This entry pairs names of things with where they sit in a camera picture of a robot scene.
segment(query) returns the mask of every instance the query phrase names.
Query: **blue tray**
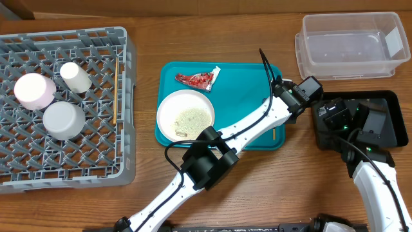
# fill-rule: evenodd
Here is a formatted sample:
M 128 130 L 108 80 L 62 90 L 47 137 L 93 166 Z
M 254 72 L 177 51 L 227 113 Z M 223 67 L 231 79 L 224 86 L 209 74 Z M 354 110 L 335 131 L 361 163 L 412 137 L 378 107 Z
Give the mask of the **blue tray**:
M 204 94 L 213 104 L 215 120 L 213 128 L 219 130 L 238 122 L 262 105 L 263 99 L 270 94 L 268 79 L 262 64 L 246 63 L 201 63 L 201 62 L 170 62 L 160 74 L 160 85 L 157 107 L 169 94 L 178 90 L 193 89 L 174 79 L 177 73 L 191 75 L 211 72 L 215 66 L 221 71 L 213 84 L 212 91 Z M 279 68 L 272 65 L 275 75 L 281 75 Z M 154 132 L 157 141 L 167 146 L 169 139 L 160 132 L 156 123 Z M 250 143 L 246 150 L 276 150 L 285 142 L 285 125 L 269 130 Z

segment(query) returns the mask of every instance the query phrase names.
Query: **wooden chopstick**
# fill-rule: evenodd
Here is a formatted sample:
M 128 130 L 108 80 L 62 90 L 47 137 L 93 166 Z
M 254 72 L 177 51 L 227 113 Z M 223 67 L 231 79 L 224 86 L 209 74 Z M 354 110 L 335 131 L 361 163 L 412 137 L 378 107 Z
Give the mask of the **wooden chopstick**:
M 118 57 L 116 57 L 116 70 L 115 70 L 115 101 L 113 101 L 113 124 L 117 122 L 117 73 L 118 73 Z

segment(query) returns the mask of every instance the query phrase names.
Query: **gray dish rack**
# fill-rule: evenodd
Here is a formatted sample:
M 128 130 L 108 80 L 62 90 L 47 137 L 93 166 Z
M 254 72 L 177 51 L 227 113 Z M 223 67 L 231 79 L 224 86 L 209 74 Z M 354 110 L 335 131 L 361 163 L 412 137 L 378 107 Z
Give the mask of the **gray dish rack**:
M 86 93 L 70 91 L 62 80 L 59 70 L 69 61 L 89 73 L 93 84 Z M 84 110 L 86 123 L 77 138 L 53 139 L 42 124 L 45 109 L 30 111 L 16 100 L 16 80 L 31 72 L 55 82 L 54 102 L 67 101 Z M 132 182 L 135 86 L 136 48 L 122 27 L 0 35 L 0 194 Z

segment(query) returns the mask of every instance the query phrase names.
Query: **white cup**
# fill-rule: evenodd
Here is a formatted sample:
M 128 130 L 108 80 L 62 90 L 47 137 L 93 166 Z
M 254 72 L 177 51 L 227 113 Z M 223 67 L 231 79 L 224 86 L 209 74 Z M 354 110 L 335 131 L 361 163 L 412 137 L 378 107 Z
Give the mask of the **white cup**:
M 38 73 L 21 76 L 14 85 L 14 95 L 27 110 L 40 110 L 52 103 L 56 85 Z
M 63 64 L 60 68 L 60 75 L 70 90 L 75 93 L 83 93 L 91 87 L 89 74 L 74 62 Z
M 55 139 L 68 140 L 83 129 L 86 116 L 82 108 L 68 102 L 51 104 L 43 115 L 43 125 Z

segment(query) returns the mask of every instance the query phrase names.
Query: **transparent plastic bin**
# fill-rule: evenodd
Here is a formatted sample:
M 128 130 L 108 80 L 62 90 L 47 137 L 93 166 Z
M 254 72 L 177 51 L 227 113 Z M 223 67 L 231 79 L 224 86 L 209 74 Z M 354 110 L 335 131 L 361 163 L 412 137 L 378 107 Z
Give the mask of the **transparent plastic bin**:
M 307 15 L 295 50 L 303 79 L 391 77 L 411 58 L 395 12 Z

